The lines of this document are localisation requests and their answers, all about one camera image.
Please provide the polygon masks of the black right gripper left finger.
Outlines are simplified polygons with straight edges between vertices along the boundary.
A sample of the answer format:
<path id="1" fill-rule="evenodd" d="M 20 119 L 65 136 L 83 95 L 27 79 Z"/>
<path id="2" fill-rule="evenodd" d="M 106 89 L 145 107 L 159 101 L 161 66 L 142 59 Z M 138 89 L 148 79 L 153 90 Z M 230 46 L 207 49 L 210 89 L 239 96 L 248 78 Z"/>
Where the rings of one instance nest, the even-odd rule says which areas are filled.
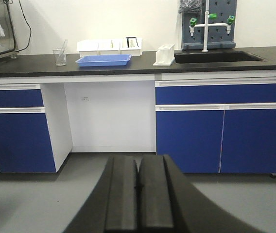
<path id="1" fill-rule="evenodd" d="M 64 232 L 137 232 L 137 175 L 132 156 L 109 157 L 97 184 Z"/>

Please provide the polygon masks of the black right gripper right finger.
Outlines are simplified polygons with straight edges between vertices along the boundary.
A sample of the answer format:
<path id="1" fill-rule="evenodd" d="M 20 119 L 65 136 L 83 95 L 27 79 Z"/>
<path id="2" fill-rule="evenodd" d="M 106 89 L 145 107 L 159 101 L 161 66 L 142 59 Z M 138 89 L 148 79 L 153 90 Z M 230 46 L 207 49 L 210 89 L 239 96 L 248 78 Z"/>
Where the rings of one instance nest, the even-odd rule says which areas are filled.
<path id="1" fill-rule="evenodd" d="M 139 166 L 142 233 L 259 233 L 199 191 L 169 155 L 145 155 Z"/>

